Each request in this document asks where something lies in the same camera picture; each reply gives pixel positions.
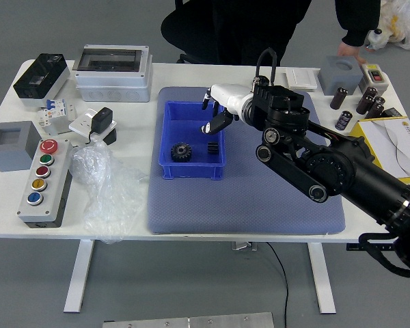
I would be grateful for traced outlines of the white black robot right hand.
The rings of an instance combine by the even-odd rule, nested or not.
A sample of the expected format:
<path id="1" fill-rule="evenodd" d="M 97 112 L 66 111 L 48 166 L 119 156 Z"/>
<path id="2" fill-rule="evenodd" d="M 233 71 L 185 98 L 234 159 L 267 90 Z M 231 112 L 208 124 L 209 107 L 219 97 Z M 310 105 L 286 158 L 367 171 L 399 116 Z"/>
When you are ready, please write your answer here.
<path id="1" fill-rule="evenodd" d="M 207 135 L 214 135 L 229 126 L 233 119 L 249 122 L 249 111 L 251 109 L 253 93 L 249 87 L 238 84 L 214 84 L 206 90 L 202 102 L 205 110 L 209 100 L 214 100 L 214 108 L 223 107 L 223 111 L 213 111 L 211 121 L 203 125 L 200 130 Z"/>

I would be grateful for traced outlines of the person's left hand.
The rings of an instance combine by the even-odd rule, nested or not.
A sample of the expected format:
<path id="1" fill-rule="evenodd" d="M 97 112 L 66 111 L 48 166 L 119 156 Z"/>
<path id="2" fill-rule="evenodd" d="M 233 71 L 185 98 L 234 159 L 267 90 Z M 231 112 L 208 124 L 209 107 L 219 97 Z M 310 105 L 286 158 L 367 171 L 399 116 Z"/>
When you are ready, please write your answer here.
<path id="1" fill-rule="evenodd" d="M 367 61 L 360 55 L 359 46 L 350 46 L 344 42 L 338 45 L 337 56 L 340 57 L 354 57 L 359 65 L 366 64 Z"/>

